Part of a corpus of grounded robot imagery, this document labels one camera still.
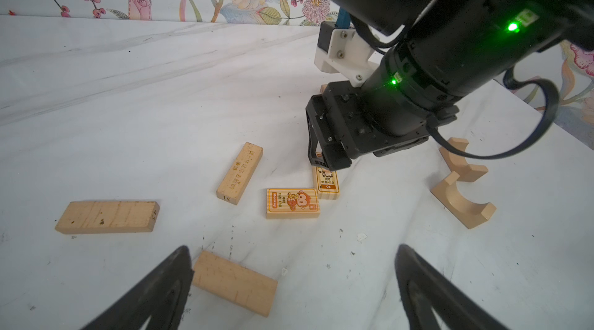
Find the printed monkey wood block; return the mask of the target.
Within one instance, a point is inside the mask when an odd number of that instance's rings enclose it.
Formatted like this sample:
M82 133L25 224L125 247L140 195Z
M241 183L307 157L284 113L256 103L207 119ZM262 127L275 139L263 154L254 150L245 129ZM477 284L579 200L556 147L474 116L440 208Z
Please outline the printed monkey wood block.
M320 216L320 203L315 189L268 189L266 218L294 220Z

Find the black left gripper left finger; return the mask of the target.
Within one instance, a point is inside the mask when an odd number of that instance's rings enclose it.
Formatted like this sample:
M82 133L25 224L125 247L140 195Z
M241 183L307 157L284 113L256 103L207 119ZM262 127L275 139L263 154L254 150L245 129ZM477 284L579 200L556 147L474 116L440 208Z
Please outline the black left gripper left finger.
M193 275L189 248L180 246L85 328L177 329Z

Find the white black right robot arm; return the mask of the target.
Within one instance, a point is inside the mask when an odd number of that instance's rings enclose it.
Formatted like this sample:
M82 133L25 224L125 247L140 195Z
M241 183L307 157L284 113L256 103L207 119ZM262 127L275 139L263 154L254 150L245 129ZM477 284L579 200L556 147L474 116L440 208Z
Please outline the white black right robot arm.
M331 171L371 153L433 139L457 103L497 75L518 90L514 66L568 40L593 48L593 0L331 0L357 34L385 54L359 87L333 82L312 96L308 157Z

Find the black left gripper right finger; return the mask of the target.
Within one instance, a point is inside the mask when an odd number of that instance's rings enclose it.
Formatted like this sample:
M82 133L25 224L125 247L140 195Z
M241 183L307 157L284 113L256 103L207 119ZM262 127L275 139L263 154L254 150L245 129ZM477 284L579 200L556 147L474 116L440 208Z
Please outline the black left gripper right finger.
M411 329L499 329L506 326L484 311L410 246L398 247L394 269Z

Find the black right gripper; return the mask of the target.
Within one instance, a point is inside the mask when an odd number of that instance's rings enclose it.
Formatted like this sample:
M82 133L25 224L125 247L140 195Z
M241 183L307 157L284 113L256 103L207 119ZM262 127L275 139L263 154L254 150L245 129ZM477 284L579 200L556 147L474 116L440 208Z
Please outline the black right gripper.
M306 107L311 165L347 169L362 155L380 158L428 141L428 129L456 120L457 106L431 112L419 107L396 85L365 92L348 81L333 82Z

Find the printed small wood block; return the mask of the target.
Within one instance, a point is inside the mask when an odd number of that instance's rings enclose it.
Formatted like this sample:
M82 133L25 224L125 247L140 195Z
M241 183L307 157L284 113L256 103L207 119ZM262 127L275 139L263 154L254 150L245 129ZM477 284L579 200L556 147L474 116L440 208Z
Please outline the printed small wood block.
M314 189L319 199L336 200L340 197L340 185L336 172L325 168L312 168Z

